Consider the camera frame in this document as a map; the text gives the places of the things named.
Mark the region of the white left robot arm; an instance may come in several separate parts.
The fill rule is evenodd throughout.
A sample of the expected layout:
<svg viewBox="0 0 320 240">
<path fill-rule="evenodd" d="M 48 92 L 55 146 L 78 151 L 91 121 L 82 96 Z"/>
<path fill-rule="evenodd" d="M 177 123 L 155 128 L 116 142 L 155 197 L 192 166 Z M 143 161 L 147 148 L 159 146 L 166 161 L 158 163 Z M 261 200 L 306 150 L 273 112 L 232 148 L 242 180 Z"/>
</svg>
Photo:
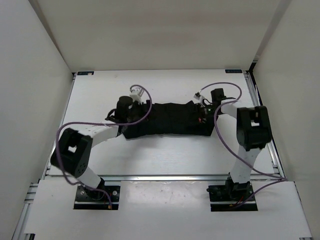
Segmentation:
<svg viewBox="0 0 320 240">
<path fill-rule="evenodd" d="M 151 99 L 142 102 L 137 95 L 121 96 L 116 108 L 102 122 L 87 122 L 87 128 L 83 130 L 73 129 L 72 122 L 64 124 L 57 132 L 51 165 L 60 169 L 65 178 L 68 175 L 74 177 L 75 184 L 82 185 L 93 200 L 108 197 L 105 181 L 89 167 L 91 150 L 96 145 L 122 135 L 129 127 L 145 122 L 151 114 L 152 104 Z"/>
</svg>

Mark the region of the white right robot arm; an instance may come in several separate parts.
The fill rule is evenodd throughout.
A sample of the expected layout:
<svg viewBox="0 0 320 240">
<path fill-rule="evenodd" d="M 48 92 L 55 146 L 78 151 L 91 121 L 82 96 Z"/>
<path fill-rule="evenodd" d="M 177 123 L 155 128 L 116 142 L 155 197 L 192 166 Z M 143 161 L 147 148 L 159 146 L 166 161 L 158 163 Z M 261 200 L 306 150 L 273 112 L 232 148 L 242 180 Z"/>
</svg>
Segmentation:
<svg viewBox="0 0 320 240">
<path fill-rule="evenodd" d="M 252 191 L 251 172 L 262 174 L 254 168 L 260 152 L 272 140 L 272 130 L 265 106 L 246 107 L 232 97 L 226 97 L 222 88 L 211 91 L 211 105 L 205 106 L 205 112 L 212 114 L 206 120 L 212 122 L 213 128 L 220 139 L 217 120 L 220 115 L 228 115 L 236 120 L 236 139 L 238 152 L 235 153 L 222 141 L 226 149 L 236 158 L 233 168 L 228 174 L 224 185 L 209 186 L 207 191 L 218 201 L 235 201 L 245 198 Z"/>
</svg>

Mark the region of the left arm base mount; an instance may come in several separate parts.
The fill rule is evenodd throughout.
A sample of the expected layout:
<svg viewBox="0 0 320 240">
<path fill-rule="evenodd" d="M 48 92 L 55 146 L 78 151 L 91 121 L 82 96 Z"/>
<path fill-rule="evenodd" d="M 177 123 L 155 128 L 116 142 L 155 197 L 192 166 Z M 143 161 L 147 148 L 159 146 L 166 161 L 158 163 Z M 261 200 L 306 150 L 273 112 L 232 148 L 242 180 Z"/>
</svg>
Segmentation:
<svg viewBox="0 0 320 240">
<path fill-rule="evenodd" d="M 78 185 L 75 193 L 73 209 L 74 210 L 112 210 L 119 209 L 120 201 L 120 185 L 105 185 L 104 190 L 108 193 L 108 197 L 99 191 L 92 191 Z"/>
</svg>

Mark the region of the black skirt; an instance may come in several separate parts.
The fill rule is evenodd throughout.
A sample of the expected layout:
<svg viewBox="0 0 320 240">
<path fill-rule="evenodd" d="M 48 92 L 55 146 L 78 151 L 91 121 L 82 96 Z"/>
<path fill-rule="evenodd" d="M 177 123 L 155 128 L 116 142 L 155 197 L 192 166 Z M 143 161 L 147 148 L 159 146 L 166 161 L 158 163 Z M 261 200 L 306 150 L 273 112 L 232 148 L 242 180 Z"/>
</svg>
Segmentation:
<svg viewBox="0 0 320 240">
<path fill-rule="evenodd" d="M 154 103 L 148 116 L 123 132 L 126 139 L 149 135 L 210 136 L 215 127 L 212 122 L 199 122 L 199 103 Z"/>
</svg>

